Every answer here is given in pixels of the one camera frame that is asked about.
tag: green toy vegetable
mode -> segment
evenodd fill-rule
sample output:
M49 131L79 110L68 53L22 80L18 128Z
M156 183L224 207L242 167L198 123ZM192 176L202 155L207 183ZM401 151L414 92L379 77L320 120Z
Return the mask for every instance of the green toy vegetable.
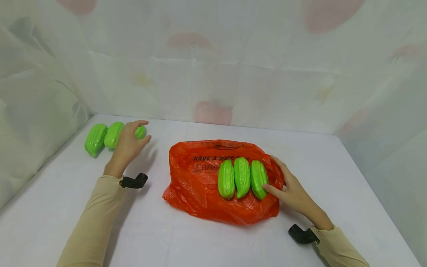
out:
M251 164L251 187L254 195L263 200L267 192L263 189L263 184L268 184L268 176L264 164L258 160L253 160Z
M219 167L218 191L219 195L227 200L234 197L234 168L230 159Z
M98 155L99 150L104 146L105 135L107 134L108 127L103 124L95 124L89 131L88 137L85 142L85 149L92 157Z
M237 198L244 197L251 186L251 170L245 158L234 160L234 180L237 187Z
M119 141L120 133L123 131L123 128L125 128L125 124L119 121L110 125L104 140L104 144L107 148L116 149L117 141Z
M136 129L135 136L137 139L142 139L142 138L144 138L145 133L146 133L146 131L145 131L144 125L141 125L138 127L138 129Z

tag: hand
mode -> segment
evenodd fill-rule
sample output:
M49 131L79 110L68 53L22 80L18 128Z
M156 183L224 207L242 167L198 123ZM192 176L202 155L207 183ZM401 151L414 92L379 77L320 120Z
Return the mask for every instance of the hand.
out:
M280 159L274 156L270 157L280 167L285 177L286 189L282 191L274 186L264 184L264 190L277 197L294 211L307 217L317 229L331 230L333 224L328 215L311 199L288 167Z
M136 129L141 125L147 125L146 120L137 120L134 122L126 123L125 128L120 134L117 148L113 152L110 161L104 169L104 175L110 175L120 178L123 175L126 167L131 163L140 153L141 150L150 142L151 135L147 135L143 139L138 140L135 137Z

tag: white table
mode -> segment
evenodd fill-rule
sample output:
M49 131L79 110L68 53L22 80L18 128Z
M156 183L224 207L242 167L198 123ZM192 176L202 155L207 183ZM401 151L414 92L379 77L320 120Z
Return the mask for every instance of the white table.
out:
M96 115L0 213L0 266L54 266L111 156L84 149L95 123L131 117ZM128 167L149 180L128 190L115 222L106 266L323 266L312 245L287 234L310 223L284 207L250 227L192 217L162 199L169 148L180 141L228 139L258 145L282 159L371 266L420 266L340 140L332 135L150 120L150 145Z

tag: black clip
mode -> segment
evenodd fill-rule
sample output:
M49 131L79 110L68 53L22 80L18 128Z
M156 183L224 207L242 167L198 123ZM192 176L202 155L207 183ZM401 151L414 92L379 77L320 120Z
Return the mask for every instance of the black clip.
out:
M311 242L319 243L319 239L313 233L313 231L309 228L307 231L303 231L298 225L294 224L291 228L289 228L288 234L300 244L309 244Z
M138 176L135 179L132 179L130 177L123 177L123 180L120 181L120 185L123 188L142 188L145 184L145 182L147 182L148 180L148 176L144 173L140 173L138 174Z

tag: translucent fabric backdrop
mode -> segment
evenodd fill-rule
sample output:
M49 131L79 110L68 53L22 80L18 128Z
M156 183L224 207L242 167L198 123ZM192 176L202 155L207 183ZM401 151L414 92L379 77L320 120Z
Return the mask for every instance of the translucent fabric backdrop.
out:
M88 119L27 11L0 3L0 208Z

